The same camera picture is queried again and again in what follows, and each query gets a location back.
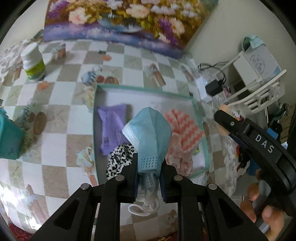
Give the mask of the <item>floral pink scrunchie cloth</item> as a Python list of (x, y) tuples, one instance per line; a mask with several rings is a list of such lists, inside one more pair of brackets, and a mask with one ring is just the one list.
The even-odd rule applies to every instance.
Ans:
[(192, 155), (196, 148), (197, 145), (193, 145), (188, 151), (184, 150), (181, 145), (180, 135), (173, 133), (165, 157), (166, 163), (174, 166), (179, 175), (189, 177), (193, 172)]

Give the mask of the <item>black white leopard scrunchie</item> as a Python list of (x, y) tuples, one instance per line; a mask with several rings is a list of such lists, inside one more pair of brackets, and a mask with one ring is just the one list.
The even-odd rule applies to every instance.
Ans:
[(107, 168), (106, 168), (106, 178), (110, 180), (111, 178), (121, 174), (122, 169), (132, 163), (133, 154), (135, 153), (135, 148), (131, 144), (119, 145), (113, 152), (110, 153)]

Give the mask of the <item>pink white knitted cloth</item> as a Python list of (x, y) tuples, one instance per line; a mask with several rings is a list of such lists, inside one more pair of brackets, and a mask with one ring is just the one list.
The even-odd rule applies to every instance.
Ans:
[(191, 151), (197, 147), (205, 136), (189, 114), (180, 110), (171, 109), (165, 114), (165, 119), (170, 124), (172, 133), (181, 138), (181, 148), (184, 151)]

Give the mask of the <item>purple wipes packet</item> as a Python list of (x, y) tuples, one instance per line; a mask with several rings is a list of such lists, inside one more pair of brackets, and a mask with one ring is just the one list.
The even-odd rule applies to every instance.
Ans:
[(129, 141), (122, 133), (126, 125), (126, 104), (114, 106), (101, 106), (97, 108), (102, 121), (102, 143), (100, 146), (103, 155), (108, 155), (119, 146)]

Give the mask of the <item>white plastic rack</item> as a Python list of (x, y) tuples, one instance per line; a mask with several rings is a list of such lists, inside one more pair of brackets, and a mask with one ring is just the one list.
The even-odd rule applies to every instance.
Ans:
[[(234, 66), (233, 62), (238, 57), (239, 54), (221, 67), (221, 70), (231, 65)], [(284, 96), (285, 83), (283, 78), (286, 72), (287, 71), (283, 69), (280, 74), (276, 75), (265, 84), (263, 82), (253, 82), (250, 85), (245, 85), (241, 90), (226, 97), (223, 104), (229, 106), (231, 109), (241, 111), (244, 116), (255, 114), (266, 109), (269, 105)]]

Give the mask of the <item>white green-rimmed shallow box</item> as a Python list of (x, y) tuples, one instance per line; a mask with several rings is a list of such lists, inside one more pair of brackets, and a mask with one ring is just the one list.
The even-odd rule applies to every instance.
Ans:
[(198, 106), (193, 97), (183, 96), (156, 89), (121, 86), (113, 84), (97, 85), (93, 104), (93, 151), (98, 183), (107, 181), (106, 168), (108, 151), (103, 154), (104, 145), (111, 145), (111, 137), (104, 131), (110, 123), (131, 143), (142, 161), (156, 162), (156, 167), (138, 167), (140, 173), (160, 174), (173, 131), (165, 119), (170, 110), (187, 114), (200, 129), (203, 128), (198, 115)]

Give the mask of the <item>white power strip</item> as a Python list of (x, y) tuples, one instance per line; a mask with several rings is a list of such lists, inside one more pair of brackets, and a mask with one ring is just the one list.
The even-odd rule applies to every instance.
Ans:
[(200, 95), (200, 99), (203, 102), (209, 103), (210, 101), (212, 101), (212, 97), (210, 95), (208, 95), (208, 93), (206, 92), (206, 85), (207, 85), (207, 80), (203, 77), (200, 76), (199, 78), (197, 78), (195, 80), (195, 83), (197, 85), (197, 88), (199, 90), (199, 95)]

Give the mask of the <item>black power adapter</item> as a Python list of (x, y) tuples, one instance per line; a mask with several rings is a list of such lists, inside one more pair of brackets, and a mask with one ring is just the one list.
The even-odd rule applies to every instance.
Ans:
[(209, 96), (214, 97), (223, 91), (223, 81), (213, 80), (205, 86), (205, 90)]

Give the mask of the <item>white box on rack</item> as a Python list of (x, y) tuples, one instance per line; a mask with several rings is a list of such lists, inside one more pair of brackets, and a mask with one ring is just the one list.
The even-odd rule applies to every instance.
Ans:
[(265, 84), (282, 71), (266, 45), (240, 52), (233, 65), (246, 86), (253, 82)]

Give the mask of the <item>teal plastic treasure box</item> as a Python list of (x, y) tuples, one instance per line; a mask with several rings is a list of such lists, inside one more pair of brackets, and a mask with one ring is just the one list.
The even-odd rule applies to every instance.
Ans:
[(24, 132), (19, 128), (1, 108), (0, 155), (3, 159), (16, 160), (20, 153)]

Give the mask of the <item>white green-label pill bottle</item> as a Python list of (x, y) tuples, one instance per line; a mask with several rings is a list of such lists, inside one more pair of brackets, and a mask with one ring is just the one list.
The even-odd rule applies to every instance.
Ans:
[(27, 45), (21, 53), (21, 59), (23, 69), (30, 81), (37, 82), (45, 76), (45, 63), (36, 42)]

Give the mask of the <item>floral painting canvas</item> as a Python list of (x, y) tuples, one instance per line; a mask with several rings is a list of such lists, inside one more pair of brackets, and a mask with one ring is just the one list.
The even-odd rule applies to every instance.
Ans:
[(179, 59), (217, 1), (49, 1), (44, 40), (123, 43)]

